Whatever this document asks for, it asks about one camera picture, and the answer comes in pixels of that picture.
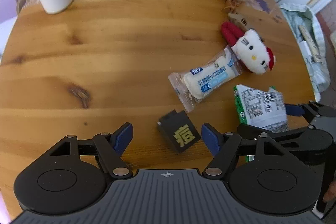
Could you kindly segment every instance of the black box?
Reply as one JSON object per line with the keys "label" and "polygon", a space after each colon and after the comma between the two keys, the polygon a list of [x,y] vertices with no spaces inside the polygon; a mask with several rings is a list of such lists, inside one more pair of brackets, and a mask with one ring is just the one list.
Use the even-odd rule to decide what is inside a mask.
{"label": "black box", "polygon": [[157,124],[178,153],[187,150],[201,139],[184,111],[177,113],[176,110],[173,110],[161,117]]}

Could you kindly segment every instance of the plush toy head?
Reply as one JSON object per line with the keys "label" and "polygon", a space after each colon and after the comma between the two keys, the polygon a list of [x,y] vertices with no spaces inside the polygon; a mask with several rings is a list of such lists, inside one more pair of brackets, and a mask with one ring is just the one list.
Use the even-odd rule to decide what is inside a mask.
{"label": "plush toy head", "polygon": [[273,69],[275,56],[271,49],[264,45],[255,30],[248,30],[244,34],[233,23],[224,22],[222,33],[234,53],[251,72],[260,75],[265,73],[267,68]]}

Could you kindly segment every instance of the yellow chinese character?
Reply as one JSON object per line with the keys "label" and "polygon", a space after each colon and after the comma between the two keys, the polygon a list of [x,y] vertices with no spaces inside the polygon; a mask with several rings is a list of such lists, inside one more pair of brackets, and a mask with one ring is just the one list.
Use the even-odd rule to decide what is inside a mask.
{"label": "yellow chinese character", "polygon": [[191,133],[187,124],[180,127],[174,133],[174,137],[181,147],[184,147],[186,144],[190,143],[193,139],[195,139],[195,136]]}

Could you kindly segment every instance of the wooden table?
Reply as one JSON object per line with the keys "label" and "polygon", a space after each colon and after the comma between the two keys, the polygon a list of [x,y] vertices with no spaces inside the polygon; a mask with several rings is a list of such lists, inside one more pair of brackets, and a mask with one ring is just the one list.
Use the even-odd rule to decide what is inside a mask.
{"label": "wooden table", "polygon": [[[224,6],[223,0],[75,0],[58,15],[39,5],[24,9],[0,67],[0,187],[10,216],[21,212],[13,193],[18,173],[68,134],[88,139],[131,122],[126,162],[203,170],[211,154],[202,141],[178,155],[156,126],[167,112],[183,109],[168,75],[206,63],[226,45],[219,32],[227,20]],[[238,84],[261,90],[274,85],[288,103],[314,98],[287,23],[245,5],[239,12],[277,62],[272,72],[246,72],[206,98],[189,114],[198,130],[208,122],[221,132],[235,131],[232,88]],[[88,109],[69,92],[72,85],[90,92]],[[304,124],[290,118],[292,128]]]}

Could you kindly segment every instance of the gray ribbed panel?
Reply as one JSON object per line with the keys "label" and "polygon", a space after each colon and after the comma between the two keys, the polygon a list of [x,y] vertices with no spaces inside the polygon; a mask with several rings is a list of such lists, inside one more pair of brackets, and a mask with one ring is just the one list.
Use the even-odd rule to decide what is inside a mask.
{"label": "gray ribbed panel", "polygon": [[231,197],[221,181],[207,180],[196,169],[139,170],[131,179],[115,181],[91,207],[65,216],[23,212],[13,224],[320,224],[305,212],[272,217],[253,212]]}

